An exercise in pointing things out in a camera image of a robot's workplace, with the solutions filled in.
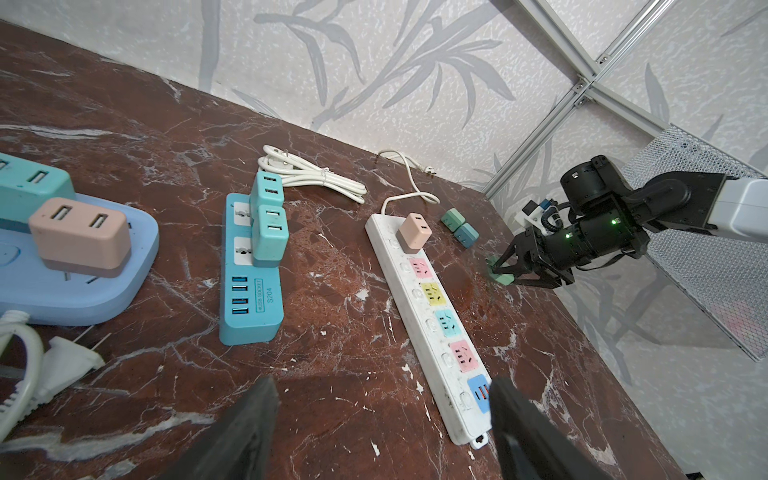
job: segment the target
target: teal power strip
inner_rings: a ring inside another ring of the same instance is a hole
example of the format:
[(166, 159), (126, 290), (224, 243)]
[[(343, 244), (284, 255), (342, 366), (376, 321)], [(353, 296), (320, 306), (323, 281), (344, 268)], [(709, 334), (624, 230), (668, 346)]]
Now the teal power strip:
[(74, 200), (67, 172), (0, 154), (0, 228), (29, 233), (29, 217), (54, 197)]
[(224, 345), (269, 342), (283, 323), (279, 267), (253, 265), (250, 197), (229, 194), (225, 208), (219, 339)]

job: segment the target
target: reddish brown marble surface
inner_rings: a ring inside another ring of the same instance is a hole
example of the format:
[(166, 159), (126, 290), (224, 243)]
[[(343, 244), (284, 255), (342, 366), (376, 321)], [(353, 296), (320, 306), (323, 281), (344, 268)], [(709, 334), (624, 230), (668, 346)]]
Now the reddish brown marble surface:
[[(0, 98), (0, 151), (64, 168), (78, 192), (141, 208), (161, 232), (131, 307), (83, 339), (112, 333), (98, 349), (107, 365), (33, 412), (0, 445), (0, 462), (29, 478), (151, 478), (273, 375), (271, 478), (500, 478), (493, 447), (453, 445), (420, 391), (426, 380), (364, 231), (385, 197), (408, 188), (402, 166), (7, 24)], [(319, 187), (286, 190), (283, 326), (270, 343), (227, 347), (217, 332), (224, 199), (250, 191), (264, 144), (370, 193), (358, 205)], [(419, 211), (433, 225), (426, 252), (492, 376), (513, 376), (615, 478), (683, 478), (558, 298), (486, 278), (484, 258), (511, 236), (491, 204), (415, 178), (442, 204), (405, 200), (390, 213)], [(450, 207), (480, 233), (473, 248), (438, 223)], [(38, 328), (45, 339), (82, 330)]]

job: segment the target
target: coiled white cable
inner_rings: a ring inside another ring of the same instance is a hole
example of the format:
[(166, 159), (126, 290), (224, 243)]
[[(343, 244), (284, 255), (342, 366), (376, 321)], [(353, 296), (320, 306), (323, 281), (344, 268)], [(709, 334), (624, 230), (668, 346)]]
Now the coiled white cable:
[[(400, 157), (400, 161), (395, 160), (394, 157), (385, 157), (383, 154), (396, 154), (398, 157)], [(386, 205), (389, 202), (394, 201), (394, 200), (402, 200), (404, 198), (412, 198), (412, 197), (421, 197), (421, 198), (424, 199), (425, 202), (427, 202), (429, 204), (439, 204), (440, 203), (440, 199), (437, 198), (437, 195), (431, 194), (429, 192), (422, 192), (416, 186), (416, 182), (413, 181), (413, 175), (411, 175), (411, 166), (409, 164), (413, 164), (414, 167), (417, 167), (417, 168), (419, 168), (419, 165), (411, 157), (406, 157), (404, 154), (398, 152), (397, 150), (382, 150), (382, 151), (379, 152), (379, 155), (382, 155), (382, 157), (384, 157), (384, 158), (388, 158), (390, 160), (396, 161), (399, 164), (405, 165), (406, 166), (406, 171), (408, 171), (408, 179), (411, 181), (411, 186), (413, 187), (413, 190), (415, 190), (414, 192), (411, 192), (410, 194), (395, 195), (393, 197), (387, 197), (384, 200), (384, 203), (382, 204), (382, 215), (384, 214), (384, 212), (386, 210)]]
[(6, 312), (2, 319), (0, 319), (0, 322), (2, 322), (0, 323), (0, 337), (18, 335), (22, 338), (24, 347), (27, 349), (27, 367), (24, 373), (24, 380), (22, 380), (22, 387), (17, 388), (16, 392), (11, 395), (11, 398), (5, 401), (6, 404), (13, 402), (13, 405), (0, 416), (0, 442), (5, 440), (8, 433), (11, 432), (18, 420), (24, 415), (27, 404), (29, 404), (29, 401), (35, 394), (35, 390), (40, 382), (43, 364), (43, 343), (40, 341), (40, 336), (30, 326), (13, 321), (11, 317), (16, 313), (23, 312), (12, 310)]
[(259, 167), (264, 171), (280, 175), (283, 178), (284, 187), (320, 185), (335, 190), (358, 204), (365, 203), (362, 196), (367, 194), (368, 190), (360, 182), (334, 174), (328, 168), (320, 168), (272, 145), (264, 145), (264, 153), (266, 156), (259, 159)]

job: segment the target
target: white power cord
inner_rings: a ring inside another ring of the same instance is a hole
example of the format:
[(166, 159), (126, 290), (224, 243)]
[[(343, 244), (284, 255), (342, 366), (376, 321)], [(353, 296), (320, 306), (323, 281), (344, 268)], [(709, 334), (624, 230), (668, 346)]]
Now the white power cord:
[[(400, 158), (400, 160), (396, 160), (395, 157), (385, 157), (383, 154), (395, 154), (397, 157)], [(421, 165), (417, 164), (411, 157), (407, 157), (404, 154), (398, 152), (397, 150), (382, 150), (382, 151), (379, 152), (379, 155), (381, 155), (382, 157), (387, 158), (389, 160), (396, 161), (399, 164), (405, 165), (406, 166), (406, 171), (408, 171), (408, 179), (411, 181), (411, 186), (413, 187), (413, 190), (415, 190), (414, 192), (411, 192), (410, 194), (395, 195), (393, 197), (387, 197), (384, 200), (384, 203), (382, 204), (382, 215), (384, 214), (384, 212), (386, 210), (386, 205), (389, 202), (394, 201), (394, 200), (402, 200), (404, 198), (411, 198), (411, 197), (421, 197), (421, 198), (424, 199), (425, 202), (427, 202), (429, 204), (439, 204), (440, 203), (440, 199), (437, 198), (437, 195), (431, 194), (429, 192), (422, 192), (416, 186), (416, 182), (413, 181), (413, 175), (411, 175), (411, 166), (410, 166), (410, 164), (413, 164), (414, 167), (416, 167), (416, 168), (418, 168), (420, 170), (424, 170), (426, 173), (430, 173), (430, 172), (427, 172), (426, 169), (420, 168)]]
[(109, 336), (107, 334), (90, 350), (76, 342), (93, 326), (74, 342), (55, 336), (50, 341), (51, 349), (43, 355), (40, 336), (31, 327), (13, 319), (26, 322), (29, 315), (17, 310), (6, 312), (0, 318), (0, 341), (5, 335), (20, 336), (27, 349), (27, 367), (24, 379), (16, 384), (16, 391), (0, 404), (0, 442), (32, 410), (50, 402), (61, 390), (83, 378), (91, 369), (104, 366), (104, 360), (93, 350)]
[(30, 326), (6, 320), (6, 323), (0, 324), (0, 336), (5, 335), (17, 335), (22, 338), (27, 349), (27, 367), (24, 379), (16, 385), (16, 391), (3, 405), (5, 408), (0, 415), (0, 442), (5, 440), (16, 423), (24, 417), (27, 404), (38, 387), (43, 364), (43, 343), (38, 333)]
[(320, 168), (315, 164), (282, 151), (272, 145), (264, 145), (265, 157), (259, 159), (259, 167), (283, 178), (283, 187), (304, 187), (319, 185), (335, 190), (358, 204), (364, 204), (363, 195), (368, 193), (366, 186), (334, 174), (328, 168)]

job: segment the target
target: wall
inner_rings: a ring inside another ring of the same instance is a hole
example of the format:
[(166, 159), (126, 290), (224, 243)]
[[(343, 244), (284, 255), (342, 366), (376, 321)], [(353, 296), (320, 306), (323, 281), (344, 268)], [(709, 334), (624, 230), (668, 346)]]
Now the wall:
[[(553, 3), (599, 53), (644, 2)], [(6, 0), (0, 18), (480, 188), (575, 79), (511, 4)]]
[[(679, 0), (604, 83), (765, 171), (767, 25), (765, 2)], [(649, 140), (586, 104), (493, 203), (519, 230), (514, 215), (529, 199), (564, 200), (568, 168), (595, 154), (621, 165)], [(648, 259), (574, 276), (558, 295), (682, 469), (765, 479), (765, 362), (742, 353)]]

